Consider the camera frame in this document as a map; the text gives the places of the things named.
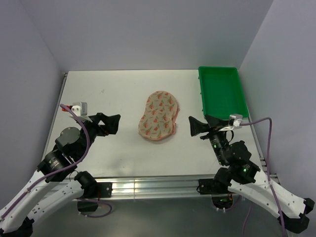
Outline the floral pink mesh laundry bag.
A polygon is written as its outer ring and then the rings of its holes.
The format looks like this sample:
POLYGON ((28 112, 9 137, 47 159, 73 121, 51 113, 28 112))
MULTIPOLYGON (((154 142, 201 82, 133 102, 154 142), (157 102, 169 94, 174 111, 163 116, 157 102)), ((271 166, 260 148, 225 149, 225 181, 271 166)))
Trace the floral pink mesh laundry bag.
POLYGON ((176 98, 167 91, 152 93, 146 102, 138 124, 138 133, 145 139, 160 141, 176 132, 180 107, 176 98))

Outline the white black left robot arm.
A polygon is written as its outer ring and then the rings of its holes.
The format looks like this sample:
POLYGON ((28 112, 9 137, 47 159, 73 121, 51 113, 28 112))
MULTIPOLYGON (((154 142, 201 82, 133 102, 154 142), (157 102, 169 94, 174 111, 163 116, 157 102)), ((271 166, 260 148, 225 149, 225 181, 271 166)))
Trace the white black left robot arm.
POLYGON ((77 162, 87 155, 96 137, 115 135, 120 115, 97 113, 80 117, 83 127, 67 127, 55 140, 53 150, 46 154, 25 187, 0 211, 2 237, 29 237, 33 225, 77 198, 97 194, 98 185, 87 171, 80 171, 62 189, 48 193, 75 172, 77 162))

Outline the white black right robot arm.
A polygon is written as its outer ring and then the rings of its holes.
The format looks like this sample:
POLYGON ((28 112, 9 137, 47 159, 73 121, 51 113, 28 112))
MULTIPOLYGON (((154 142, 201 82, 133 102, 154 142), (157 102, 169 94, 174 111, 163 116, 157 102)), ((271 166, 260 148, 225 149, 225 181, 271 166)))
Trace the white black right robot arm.
POLYGON ((221 165, 211 179, 200 179, 197 192, 201 195, 235 193, 261 206, 276 217, 283 230, 300 234, 309 225, 309 214, 315 205, 310 198, 301 198, 286 190, 253 163, 251 153, 244 141, 231 143, 227 132, 246 126, 242 115, 230 115, 222 120, 210 115, 203 123, 190 116, 191 136, 200 135, 209 140, 221 165))

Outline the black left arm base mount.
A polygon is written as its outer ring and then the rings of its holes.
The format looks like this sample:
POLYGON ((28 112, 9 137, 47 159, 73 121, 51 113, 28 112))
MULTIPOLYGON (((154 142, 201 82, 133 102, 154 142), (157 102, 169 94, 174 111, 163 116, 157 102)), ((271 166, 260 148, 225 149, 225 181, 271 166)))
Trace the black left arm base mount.
POLYGON ((97 202, 87 201, 88 199, 101 201, 102 198, 110 198, 112 195, 111 182, 97 182, 95 185, 89 187, 87 191, 85 190, 83 195, 77 202, 77 209, 82 214, 92 214, 101 207, 101 204, 97 202))

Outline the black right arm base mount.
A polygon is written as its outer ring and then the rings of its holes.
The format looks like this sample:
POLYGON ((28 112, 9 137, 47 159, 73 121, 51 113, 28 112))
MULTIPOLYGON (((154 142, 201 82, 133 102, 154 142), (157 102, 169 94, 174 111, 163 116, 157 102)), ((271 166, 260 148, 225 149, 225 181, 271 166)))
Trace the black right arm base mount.
POLYGON ((196 191, 200 195, 210 195, 213 209, 226 213, 232 210, 241 200, 228 191, 228 187, 215 179, 199 179, 196 191))

